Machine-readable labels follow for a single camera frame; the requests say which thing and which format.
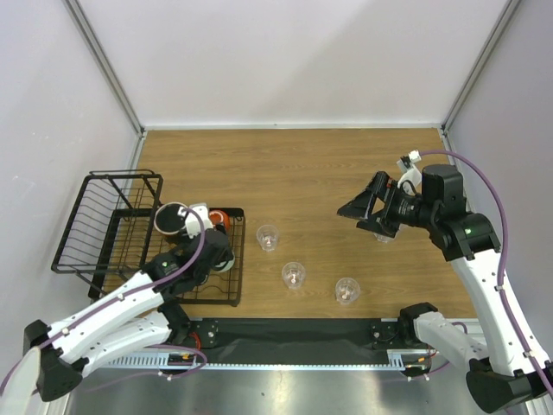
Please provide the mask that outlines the black skull mug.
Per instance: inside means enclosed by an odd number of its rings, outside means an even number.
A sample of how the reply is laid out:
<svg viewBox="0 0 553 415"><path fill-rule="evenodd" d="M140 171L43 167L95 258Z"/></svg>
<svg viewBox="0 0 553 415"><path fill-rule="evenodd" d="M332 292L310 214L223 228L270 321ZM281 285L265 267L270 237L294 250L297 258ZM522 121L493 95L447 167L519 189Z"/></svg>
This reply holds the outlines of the black skull mug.
<svg viewBox="0 0 553 415"><path fill-rule="evenodd" d="M183 203L170 202L156 210L154 228L169 244L178 245L187 236L187 208Z"/></svg>

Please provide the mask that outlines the clear faceted glass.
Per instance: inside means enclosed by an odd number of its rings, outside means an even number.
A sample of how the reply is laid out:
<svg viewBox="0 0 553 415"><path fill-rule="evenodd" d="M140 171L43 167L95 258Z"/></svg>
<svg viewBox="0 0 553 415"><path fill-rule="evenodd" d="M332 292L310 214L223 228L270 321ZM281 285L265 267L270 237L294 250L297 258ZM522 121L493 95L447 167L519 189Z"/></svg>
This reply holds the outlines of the clear faceted glass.
<svg viewBox="0 0 553 415"><path fill-rule="evenodd" d="M389 237L389 236L385 236L385 235L381 235L379 233L374 233L373 234L376 238L377 241L379 242L382 242L382 243L391 243L392 241L395 240L394 237Z"/></svg>

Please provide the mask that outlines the pale green cup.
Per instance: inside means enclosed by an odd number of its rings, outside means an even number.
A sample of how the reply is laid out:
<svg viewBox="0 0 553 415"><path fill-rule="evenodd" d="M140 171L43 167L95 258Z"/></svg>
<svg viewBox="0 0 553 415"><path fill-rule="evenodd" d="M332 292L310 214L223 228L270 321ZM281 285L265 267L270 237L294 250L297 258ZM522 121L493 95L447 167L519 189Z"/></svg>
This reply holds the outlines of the pale green cup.
<svg viewBox="0 0 553 415"><path fill-rule="evenodd" d="M234 263L235 255L233 252L230 252L224 260L213 267L213 270L218 273L227 272L233 268Z"/></svg>

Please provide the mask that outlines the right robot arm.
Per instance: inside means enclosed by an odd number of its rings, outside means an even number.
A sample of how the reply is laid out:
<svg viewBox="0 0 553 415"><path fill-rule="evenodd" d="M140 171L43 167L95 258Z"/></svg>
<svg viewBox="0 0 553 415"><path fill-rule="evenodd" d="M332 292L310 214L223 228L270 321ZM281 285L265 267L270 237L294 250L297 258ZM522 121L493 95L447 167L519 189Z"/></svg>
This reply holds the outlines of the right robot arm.
<svg viewBox="0 0 553 415"><path fill-rule="evenodd" d="M461 332L430 303L403 308L397 336L409 348L430 345L465 374L476 405L494 413L542 398L552 384L552 361L533 335L507 276L499 271L501 248L491 221L467 210L463 177L448 164L401 180L377 172L337 214L356 226L393 238L401 226L428 231L429 239L462 280L476 310L484 343Z"/></svg>

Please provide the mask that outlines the small orange mug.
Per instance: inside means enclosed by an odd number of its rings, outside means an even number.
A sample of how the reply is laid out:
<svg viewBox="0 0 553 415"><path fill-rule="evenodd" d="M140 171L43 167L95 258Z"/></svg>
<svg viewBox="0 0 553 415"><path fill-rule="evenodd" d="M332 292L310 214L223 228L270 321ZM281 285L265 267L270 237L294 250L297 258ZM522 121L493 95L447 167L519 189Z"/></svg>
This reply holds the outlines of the small orange mug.
<svg viewBox="0 0 553 415"><path fill-rule="evenodd" d="M212 209L209 212L209 219L215 227L223 227L228 231L231 227L230 217L220 209Z"/></svg>

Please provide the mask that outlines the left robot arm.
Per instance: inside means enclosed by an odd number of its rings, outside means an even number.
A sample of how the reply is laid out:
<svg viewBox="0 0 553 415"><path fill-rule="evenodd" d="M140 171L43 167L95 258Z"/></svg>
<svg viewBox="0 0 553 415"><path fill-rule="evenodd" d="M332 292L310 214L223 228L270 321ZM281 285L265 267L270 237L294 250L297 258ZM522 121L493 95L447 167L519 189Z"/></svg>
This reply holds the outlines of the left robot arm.
<svg viewBox="0 0 553 415"><path fill-rule="evenodd" d="M156 255L118 289L61 321L30 323L23 349L41 351L33 388L44 402L76 388L103 364L140 348L180 346L190 319L179 295L204 284L210 273L233 261L225 233L208 229Z"/></svg>

